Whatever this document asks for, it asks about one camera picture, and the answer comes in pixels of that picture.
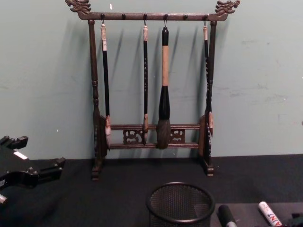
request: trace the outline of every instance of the hanging loop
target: hanging loop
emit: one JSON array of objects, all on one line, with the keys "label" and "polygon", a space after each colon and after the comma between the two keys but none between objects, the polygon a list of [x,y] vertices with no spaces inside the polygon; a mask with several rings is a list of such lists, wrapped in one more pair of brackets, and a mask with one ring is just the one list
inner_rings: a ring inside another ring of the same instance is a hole
[{"label": "hanging loop", "polygon": [[101,14],[101,22],[104,24],[104,13]]},{"label": "hanging loop", "polygon": [[146,26],[146,19],[147,19],[147,14],[145,13],[144,15],[143,15],[143,21],[144,21],[144,25]]},{"label": "hanging loop", "polygon": [[168,18],[168,14],[165,14],[164,15],[164,27],[166,27],[166,23],[167,23],[167,18]]}]

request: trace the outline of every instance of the wire mesh container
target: wire mesh container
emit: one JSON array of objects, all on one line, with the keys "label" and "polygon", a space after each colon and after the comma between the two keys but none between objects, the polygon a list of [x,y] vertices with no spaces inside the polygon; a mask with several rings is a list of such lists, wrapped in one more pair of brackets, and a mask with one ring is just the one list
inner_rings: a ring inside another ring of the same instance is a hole
[{"label": "wire mesh container", "polygon": [[146,206],[150,227],[210,227],[215,203],[204,189],[171,182],[153,190]]}]

